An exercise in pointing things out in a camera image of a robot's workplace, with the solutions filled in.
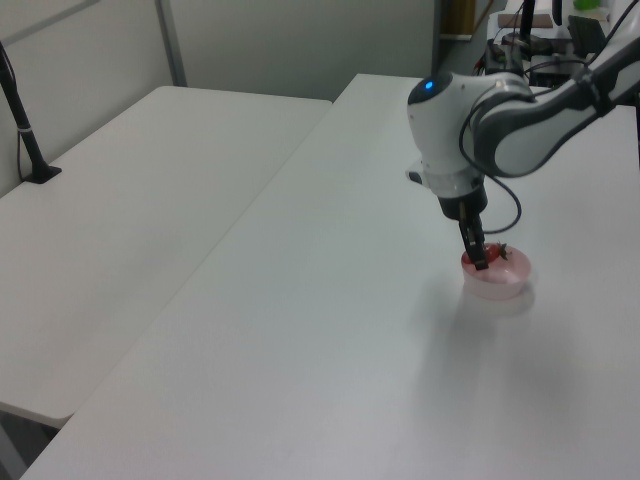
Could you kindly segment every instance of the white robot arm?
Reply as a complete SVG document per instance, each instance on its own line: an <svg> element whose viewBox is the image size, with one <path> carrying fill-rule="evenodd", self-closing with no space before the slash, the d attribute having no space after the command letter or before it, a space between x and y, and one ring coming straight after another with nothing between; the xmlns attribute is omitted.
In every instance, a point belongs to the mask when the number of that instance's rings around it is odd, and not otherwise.
<svg viewBox="0 0 640 480"><path fill-rule="evenodd" d="M606 48L555 91L535 96L513 74L446 73L411 92L409 122L422 159L409 178L431 189L445 216L459 222L477 269L488 266L480 221L484 176L534 172L569 138L640 91L640 6L626 3L628 15ZM464 136L467 125L473 135Z"/></svg>

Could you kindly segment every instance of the white partition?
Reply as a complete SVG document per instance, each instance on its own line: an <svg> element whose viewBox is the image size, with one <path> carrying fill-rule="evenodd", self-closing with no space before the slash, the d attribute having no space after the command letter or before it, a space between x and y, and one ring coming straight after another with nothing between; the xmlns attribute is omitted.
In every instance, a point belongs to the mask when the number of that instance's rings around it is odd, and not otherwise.
<svg viewBox="0 0 640 480"><path fill-rule="evenodd" d="M55 3L57 10L49 0L21 0L20 9L13 9L8 8L15 6L11 0L2 12L16 15L20 25L26 21L23 27L28 28L80 2ZM2 22L9 24L11 19L4 17ZM100 0L8 43L6 51L48 162L154 88L172 84L154 0ZM18 173L16 125L0 96L2 196L18 184ZM29 169L28 160L23 166Z"/></svg>
<svg viewBox="0 0 640 480"><path fill-rule="evenodd" d="M423 77L437 46L434 0L164 0L186 81L335 100L357 73Z"/></svg>

